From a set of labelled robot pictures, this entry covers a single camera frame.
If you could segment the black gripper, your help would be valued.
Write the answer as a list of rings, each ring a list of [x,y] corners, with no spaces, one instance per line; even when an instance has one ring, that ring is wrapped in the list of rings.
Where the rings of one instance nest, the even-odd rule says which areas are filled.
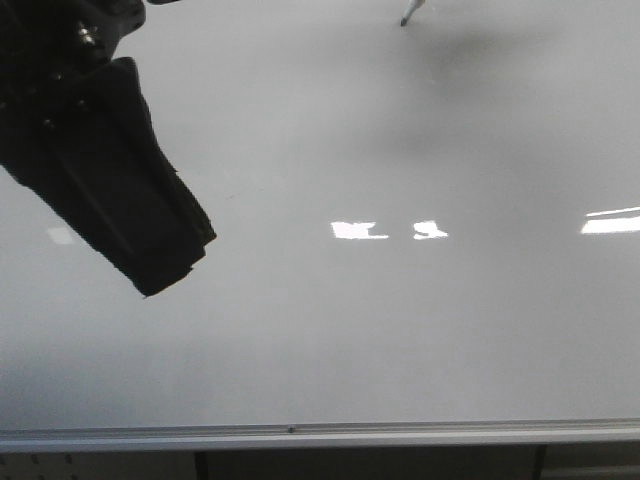
[[[1,165],[145,296],[182,280],[215,239],[158,145],[121,41],[141,1],[1,4]]]

